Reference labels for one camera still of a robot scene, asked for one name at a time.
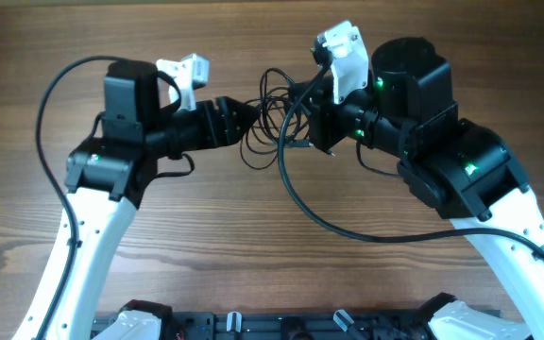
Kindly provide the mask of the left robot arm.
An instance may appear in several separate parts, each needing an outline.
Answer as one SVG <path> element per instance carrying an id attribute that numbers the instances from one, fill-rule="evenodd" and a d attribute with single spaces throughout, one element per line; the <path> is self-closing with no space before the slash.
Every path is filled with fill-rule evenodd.
<path id="1" fill-rule="evenodd" d="M 69 154 L 66 177 L 48 176 L 63 208 L 59 231 L 17 339 L 86 339 L 121 239 L 145 189 L 167 175 L 162 158 L 239 143 L 260 113 L 227 96 L 196 102 L 206 81 L 192 70 L 107 56 L 105 108 Z"/>

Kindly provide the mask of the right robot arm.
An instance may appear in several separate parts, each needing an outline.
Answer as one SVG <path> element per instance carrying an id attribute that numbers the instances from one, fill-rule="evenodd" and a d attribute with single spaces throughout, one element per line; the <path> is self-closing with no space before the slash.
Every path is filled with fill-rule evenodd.
<path id="1" fill-rule="evenodd" d="M 544 217 L 506 142 L 459 117 L 448 61 L 423 38 L 368 53 L 352 34 L 320 38 L 313 55 L 318 74 L 292 92 L 312 144 L 327 152 L 349 137 L 394 156 L 410 193 L 450 221 L 427 239 L 467 238 L 521 315 L 512 323 L 441 295 L 426 307 L 424 330 L 438 339 L 544 339 Z"/>

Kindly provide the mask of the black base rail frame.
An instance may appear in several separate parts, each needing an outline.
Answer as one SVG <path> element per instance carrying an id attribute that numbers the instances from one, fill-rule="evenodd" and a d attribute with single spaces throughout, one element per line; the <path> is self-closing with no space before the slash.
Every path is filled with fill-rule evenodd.
<path id="1" fill-rule="evenodd" d="M 373 339 L 431 340 L 434 335 L 414 310 L 353 313 L 346 330 L 332 313 L 227 314 L 179 312 L 162 322 L 139 321 L 129 311 L 93 321 L 92 339 Z"/>

